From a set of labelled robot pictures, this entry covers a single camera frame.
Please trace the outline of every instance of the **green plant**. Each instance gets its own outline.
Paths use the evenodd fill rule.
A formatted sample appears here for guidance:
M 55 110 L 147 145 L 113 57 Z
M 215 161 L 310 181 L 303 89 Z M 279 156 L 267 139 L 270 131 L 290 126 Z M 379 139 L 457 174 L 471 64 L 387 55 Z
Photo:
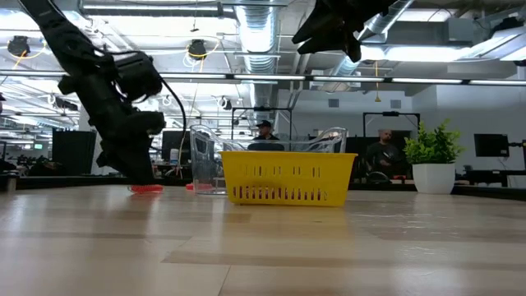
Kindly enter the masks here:
M 457 145 L 460 132 L 448 132 L 446 127 L 450 122 L 446 119 L 439 127 L 427 132 L 424 123 L 420 122 L 418 139 L 405 138 L 404 148 L 410 164 L 452 164 L 464 151 Z

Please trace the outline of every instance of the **table surface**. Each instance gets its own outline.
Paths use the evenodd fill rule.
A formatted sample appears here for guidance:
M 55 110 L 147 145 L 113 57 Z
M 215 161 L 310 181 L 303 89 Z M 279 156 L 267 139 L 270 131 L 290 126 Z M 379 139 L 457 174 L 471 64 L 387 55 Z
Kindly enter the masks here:
M 526 203 L 350 192 L 235 206 L 167 187 L 0 196 L 2 296 L 524 295 Z

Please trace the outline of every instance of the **desk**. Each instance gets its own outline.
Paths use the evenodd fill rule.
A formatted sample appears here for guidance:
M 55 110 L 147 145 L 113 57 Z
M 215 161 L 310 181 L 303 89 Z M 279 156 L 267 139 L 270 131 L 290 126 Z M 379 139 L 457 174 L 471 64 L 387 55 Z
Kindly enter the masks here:
M 526 170 L 472 170 L 466 172 L 469 185 L 476 183 L 500 183 L 502 187 L 508 187 L 509 176 L 526 176 Z

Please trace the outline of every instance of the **monitor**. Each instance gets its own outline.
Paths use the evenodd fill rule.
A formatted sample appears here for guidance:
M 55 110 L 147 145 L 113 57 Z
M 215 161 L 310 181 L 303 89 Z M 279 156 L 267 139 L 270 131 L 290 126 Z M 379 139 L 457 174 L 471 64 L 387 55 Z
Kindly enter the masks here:
M 508 135 L 475 134 L 474 136 L 477 157 L 510 157 Z

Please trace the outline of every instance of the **white pot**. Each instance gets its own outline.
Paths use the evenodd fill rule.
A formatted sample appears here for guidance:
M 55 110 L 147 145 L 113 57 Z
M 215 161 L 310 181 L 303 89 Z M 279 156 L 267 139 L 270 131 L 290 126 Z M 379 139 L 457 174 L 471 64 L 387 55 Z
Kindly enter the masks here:
M 450 194 L 454 186 L 454 164 L 413 164 L 418 192 Z

